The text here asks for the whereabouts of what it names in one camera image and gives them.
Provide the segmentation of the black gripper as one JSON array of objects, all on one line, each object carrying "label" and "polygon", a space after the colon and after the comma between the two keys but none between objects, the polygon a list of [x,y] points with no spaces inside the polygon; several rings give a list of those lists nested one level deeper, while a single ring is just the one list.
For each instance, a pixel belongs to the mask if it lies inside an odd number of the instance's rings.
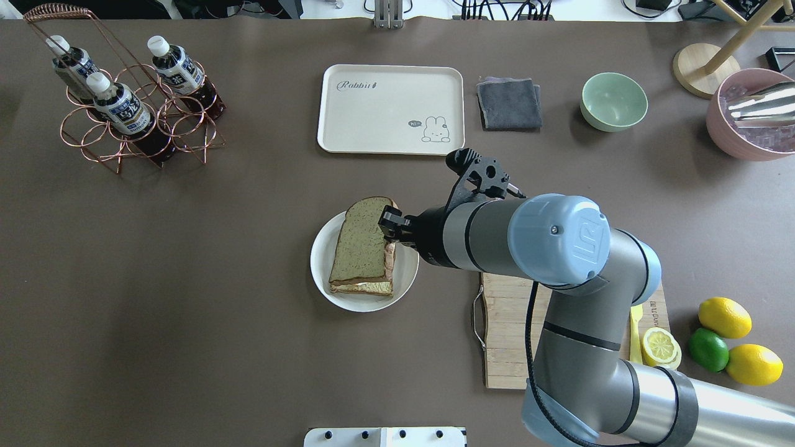
[{"label": "black gripper", "polygon": [[403,216],[395,207],[385,207],[379,218],[381,229],[388,230],[388,240],[408,247],[418,247],[414,215]]}]

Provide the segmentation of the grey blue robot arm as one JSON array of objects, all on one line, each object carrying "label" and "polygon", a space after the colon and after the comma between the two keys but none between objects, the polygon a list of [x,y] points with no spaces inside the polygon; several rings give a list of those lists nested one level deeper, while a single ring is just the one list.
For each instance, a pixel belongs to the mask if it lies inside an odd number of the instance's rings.
[{"label": "grey blue robot arm", "polygon": [[385,207],[389,240],[432,265],[528,278],[551,289],[529,353],[526,429],[553,446],[600,433],[635,446],[792,446],[793,408],[619,356],[631,306],[661,280],[660,260],[610,228],[584,196],[450,204],[420,216]]}]

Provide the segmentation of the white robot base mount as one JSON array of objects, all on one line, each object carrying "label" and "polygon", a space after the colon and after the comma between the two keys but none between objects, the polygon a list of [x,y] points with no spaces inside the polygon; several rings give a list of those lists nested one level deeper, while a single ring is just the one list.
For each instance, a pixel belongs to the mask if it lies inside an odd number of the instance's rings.
[{"label": "white robot base mount", "polygon": [[307,431],[304,446],[468,446],[462,427],[342,427]]}]

